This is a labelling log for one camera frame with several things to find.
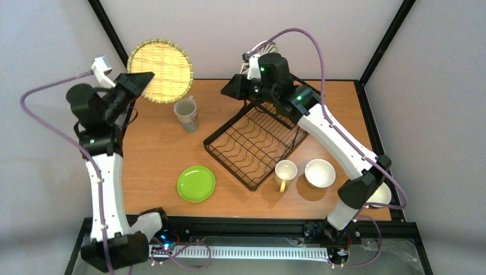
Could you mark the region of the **yellow handled white mug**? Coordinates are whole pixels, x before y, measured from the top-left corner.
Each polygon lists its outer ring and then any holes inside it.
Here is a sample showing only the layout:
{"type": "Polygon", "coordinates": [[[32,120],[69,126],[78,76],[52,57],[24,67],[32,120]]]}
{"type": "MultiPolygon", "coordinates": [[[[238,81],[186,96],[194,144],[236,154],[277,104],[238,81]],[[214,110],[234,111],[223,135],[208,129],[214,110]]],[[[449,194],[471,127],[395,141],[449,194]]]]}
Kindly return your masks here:
{"type": "Polygon", "coordinates": [[[281,160],[276,164],[274,182],[280,193],[283,193],[297,177],[297,172],[297,166],[290,160],[281,160]]]}

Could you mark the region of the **tall seashell mug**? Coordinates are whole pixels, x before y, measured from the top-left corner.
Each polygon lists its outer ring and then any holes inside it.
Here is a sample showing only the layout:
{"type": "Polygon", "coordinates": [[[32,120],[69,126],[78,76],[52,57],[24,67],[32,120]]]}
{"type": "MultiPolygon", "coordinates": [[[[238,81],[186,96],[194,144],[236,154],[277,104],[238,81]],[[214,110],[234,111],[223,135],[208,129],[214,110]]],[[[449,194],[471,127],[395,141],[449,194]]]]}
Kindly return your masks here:
{"type": "Polygon", "coordinates": [[[182,128],[188,133],[193,133],[199,128],[197,103],[195,96],[177,101],[174,105],[176,114],[182,128]]]}

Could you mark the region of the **black wire dish rack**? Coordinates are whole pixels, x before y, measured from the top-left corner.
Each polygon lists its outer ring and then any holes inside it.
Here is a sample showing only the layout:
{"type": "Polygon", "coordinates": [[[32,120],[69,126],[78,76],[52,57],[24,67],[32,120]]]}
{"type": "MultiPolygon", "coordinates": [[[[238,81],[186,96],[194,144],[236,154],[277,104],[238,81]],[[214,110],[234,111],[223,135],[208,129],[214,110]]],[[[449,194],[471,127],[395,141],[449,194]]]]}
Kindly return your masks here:
{"type": "Polygon", "coordinates": [[[248,190],[256,191],[307,136],[270,103],[248,101],[203,146],[248,190]]]}

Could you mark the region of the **green plate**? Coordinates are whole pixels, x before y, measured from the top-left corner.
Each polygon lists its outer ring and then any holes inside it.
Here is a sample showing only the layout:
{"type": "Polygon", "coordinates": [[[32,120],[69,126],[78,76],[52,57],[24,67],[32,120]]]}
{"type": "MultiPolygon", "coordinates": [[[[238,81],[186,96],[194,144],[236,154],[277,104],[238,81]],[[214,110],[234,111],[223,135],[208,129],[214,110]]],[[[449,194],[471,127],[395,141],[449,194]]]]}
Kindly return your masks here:
{"type": "Polygon", "coordinates": [[[185,201],[197,203],[209,198],[216,187],[214,173],[205,166],[185,169],[177,180],[177,192],[185,201]]]}

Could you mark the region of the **black corner post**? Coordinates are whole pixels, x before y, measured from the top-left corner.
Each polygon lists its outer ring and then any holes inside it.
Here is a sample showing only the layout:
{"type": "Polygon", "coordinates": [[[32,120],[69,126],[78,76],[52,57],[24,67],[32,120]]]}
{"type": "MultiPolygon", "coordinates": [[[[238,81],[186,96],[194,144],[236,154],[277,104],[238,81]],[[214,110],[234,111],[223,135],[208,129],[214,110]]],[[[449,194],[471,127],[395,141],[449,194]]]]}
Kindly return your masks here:
{"type": "Polygon", "coordinates": [[[395,16],[393,17],[389,27],[385,31],[380,43],[378,44],[374,54],[370,58],[369,63],[367,64],[363,74],[361,75],[359,82],[361,87],[365,87],[368,81],[371,79],[374,71],[376,70],[377,66],[379,65],[381,59],[385,55],[388,47],[390,46],[391,42],[393,41],[394,37],[398,33],[400,27],[404,23],[406,17],[410,13],[412,7],[414,6],[416,0],[403,0],[400,7],[398,8],[395,16]]]}
{"type": "Polygon", "coordinates": [[[123,46],[115,28],[113,27],[111,20],[106,13],[100,0],[88,0],[88,3],[97,17],[101,27],[103,28],[105,34],[107,35],[112,47],[114,48],[118,58],[123,64],[124,69],[128,64],[128,53],[123,46]]]}

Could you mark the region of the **blue striped white plate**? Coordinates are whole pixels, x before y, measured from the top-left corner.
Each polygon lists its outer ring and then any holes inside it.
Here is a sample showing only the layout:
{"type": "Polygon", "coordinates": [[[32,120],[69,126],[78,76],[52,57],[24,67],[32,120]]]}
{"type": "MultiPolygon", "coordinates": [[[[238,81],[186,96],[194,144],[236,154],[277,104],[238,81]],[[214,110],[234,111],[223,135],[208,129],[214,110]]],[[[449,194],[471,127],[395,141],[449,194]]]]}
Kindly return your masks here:
{"type": "Polygon", "coordinates": [[[275,42],[269,42],[265,46],[262,46],[265,43],[266,43],[266,41],[260,42],[252,50],[258,49],[258,52],[256,52],[256,53],[260,54],[261,56],[268,54],[268,53],[277,53],[278,52],[278,47],[277,47],[275,42]]]}

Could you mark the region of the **woven bamboo tray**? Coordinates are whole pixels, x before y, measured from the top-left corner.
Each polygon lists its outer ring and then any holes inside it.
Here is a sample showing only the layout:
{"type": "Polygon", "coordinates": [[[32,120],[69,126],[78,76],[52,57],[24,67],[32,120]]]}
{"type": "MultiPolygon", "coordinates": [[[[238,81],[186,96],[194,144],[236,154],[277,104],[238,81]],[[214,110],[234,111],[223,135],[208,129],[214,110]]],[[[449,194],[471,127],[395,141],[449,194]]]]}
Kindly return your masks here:
{"type": "Polygon", "coordinates": [[[194,79],[193,64],[175,43],[150,39],[135,47],[127,61],[127,72],[152,72],[154,77],[142,97],[159,104],[174,103],[187,94],[194,79]]]}

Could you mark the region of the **white bowl with dark base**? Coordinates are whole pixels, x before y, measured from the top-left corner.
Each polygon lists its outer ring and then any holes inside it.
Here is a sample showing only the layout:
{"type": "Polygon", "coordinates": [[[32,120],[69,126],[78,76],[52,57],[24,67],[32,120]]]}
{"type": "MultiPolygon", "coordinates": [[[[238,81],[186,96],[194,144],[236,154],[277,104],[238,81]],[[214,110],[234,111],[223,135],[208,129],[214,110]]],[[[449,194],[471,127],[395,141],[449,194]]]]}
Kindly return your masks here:
{"type": "Polygon", "coordinates": [[[391,202],[391,190],[386,183],[382,183],[367,200],[367,207],[372,209],[382,208],[391,202]]]}

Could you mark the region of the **right black corner post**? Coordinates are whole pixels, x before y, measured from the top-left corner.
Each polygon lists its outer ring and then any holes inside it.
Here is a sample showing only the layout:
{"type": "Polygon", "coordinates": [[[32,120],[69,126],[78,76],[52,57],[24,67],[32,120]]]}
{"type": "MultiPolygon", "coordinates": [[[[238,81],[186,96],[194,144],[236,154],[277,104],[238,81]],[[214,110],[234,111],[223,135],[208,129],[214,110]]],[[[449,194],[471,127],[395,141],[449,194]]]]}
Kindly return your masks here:
{"type": "Polygon", "coordinates": [[[400,27],[404,23],[406,17],[410,13],[412,7],[414,6],[416,0],[403,0],[400,7],[398,8],[395,16],[393,17],[389,27],[385,31],[380,43],[378,44],[374,54],[370,58],[369,63],[367,64],[363,74],[361,75],[359,82],[361,87],[365,87],[368,81],[371,79],[374,71],[376,70],[377,66],[379,65],[381,59],[385,55],[388,47],[390,46],[391,42],[393,41],[394,37],[398,33],[400,27]]]}

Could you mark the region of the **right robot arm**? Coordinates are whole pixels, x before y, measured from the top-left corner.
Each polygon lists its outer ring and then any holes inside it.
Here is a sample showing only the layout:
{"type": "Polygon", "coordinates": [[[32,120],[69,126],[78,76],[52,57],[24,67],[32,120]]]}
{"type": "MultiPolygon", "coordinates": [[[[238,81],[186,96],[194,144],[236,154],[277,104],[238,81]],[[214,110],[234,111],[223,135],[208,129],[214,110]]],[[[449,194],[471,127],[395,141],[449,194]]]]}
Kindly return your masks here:
{"type": "Polygon", "coordinates": [[[279,53],[249,59],[248,74],[235,74],[221,94],[236,100],[270,103],[277,113],[312,135],[341,165],[348,181],[338,190],[338,202],[327,222],[344,230],[374,195],[391,165],[387,156],[377,156],[362,146],[331,115],[313,88],[294,83],[288,61],[279,53]]]}

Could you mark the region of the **black aluminium base frame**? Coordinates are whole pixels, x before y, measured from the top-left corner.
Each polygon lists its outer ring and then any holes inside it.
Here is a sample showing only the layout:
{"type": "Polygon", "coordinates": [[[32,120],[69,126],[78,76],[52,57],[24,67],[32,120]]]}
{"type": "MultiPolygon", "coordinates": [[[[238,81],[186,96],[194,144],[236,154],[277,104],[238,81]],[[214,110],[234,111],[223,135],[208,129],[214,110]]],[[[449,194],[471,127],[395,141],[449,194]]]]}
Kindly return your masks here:
{"type": "MultiPolygon", "coordinates": [[[[197,237],[283,237],[303,238],[306,243],[319,244],[325,248],[341,247],[347,243],[330,241],[323,234],[322,219],[265,219],[265,218],[212,218],[171,216],[163,227],[175,232],[181,241],[197,237]]],[[[432,274],[428,257],[418,227],[414,222],[399,220],[377,221],[365,219],[351,222],[343,232],[357,245],[364,238],[412,239],[418,253],[419,266],[425,274],[432,274]]]]}

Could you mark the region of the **left black corner post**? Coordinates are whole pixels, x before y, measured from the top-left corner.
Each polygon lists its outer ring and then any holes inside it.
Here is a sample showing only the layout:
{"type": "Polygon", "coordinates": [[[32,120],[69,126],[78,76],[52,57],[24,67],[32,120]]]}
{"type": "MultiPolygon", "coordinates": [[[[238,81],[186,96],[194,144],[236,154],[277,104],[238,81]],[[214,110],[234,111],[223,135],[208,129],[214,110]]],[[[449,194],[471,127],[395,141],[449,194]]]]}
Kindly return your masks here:
{"type": "Polygon", "coordinates": [[[118,58],[123,64],[124,69],[128,64],[128,53],[123,46],[115,28],[113,27],[111,20],[106,13],[100,0],[88,0],[88,3],[97,17],[101,27],[103,28],[105,34],[107,35],[112,47],[114,48],[118,58]]]}

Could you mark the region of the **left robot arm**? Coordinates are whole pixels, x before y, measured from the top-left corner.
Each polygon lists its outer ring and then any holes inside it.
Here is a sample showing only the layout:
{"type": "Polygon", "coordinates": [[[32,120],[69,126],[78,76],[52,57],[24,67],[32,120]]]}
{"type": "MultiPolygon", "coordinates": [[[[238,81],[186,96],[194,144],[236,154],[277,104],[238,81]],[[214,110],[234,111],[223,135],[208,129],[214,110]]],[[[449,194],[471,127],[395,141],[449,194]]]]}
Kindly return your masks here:
{"type": "Polygon", "coordinates": [[[103,273],[145,262],[150,241],[168,220],[158,207],[140,213],[130,225],[123,202],[123,130],[116,121],[154,76],[122,73],[105,96],[89,84],[77,84],[66,93],[77,125],[83,127],[76,131],[75,145],[80,146],[92,187],[92,228],[83,238],[80,255],[103,273]]]}

